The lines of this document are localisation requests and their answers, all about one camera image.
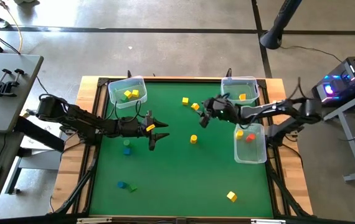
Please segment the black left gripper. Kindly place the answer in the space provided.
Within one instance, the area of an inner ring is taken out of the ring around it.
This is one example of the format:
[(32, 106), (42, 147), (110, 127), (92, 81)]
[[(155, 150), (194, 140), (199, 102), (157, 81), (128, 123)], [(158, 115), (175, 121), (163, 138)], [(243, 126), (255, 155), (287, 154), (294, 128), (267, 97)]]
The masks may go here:
[[(146, 131), (146, 126), (139, 122), (137, 118), (129, 121), (128, 119), (120, 118), (117, 124), (118, 134), (124, 138), (127, 137), (149, 137), (149, 150), (153, 151), (156, 146), (156, 141), (169, 136), (169, 133), (159, 133), (159, 134), (149, 134)], [(158, 121), (154, 116), (151, 110), (148, 110), (148, 126), (155, 125), (156, 127), (168, 127), (168, 124)]]

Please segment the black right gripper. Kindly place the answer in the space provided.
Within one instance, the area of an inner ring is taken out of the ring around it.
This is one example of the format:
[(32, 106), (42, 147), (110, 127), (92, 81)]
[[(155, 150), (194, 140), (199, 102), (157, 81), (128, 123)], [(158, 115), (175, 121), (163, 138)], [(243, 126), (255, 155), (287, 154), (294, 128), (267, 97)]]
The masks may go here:
[[(212, 116), (220, 120), (228, 121), (234, 124), (239, 122), (238, 109), (227, 99), (208, 98), (202, 102), (205, 110), (212, 110)], [(199, 124), (206, 128), (211, 119), (208, 112), (200, 112)]]

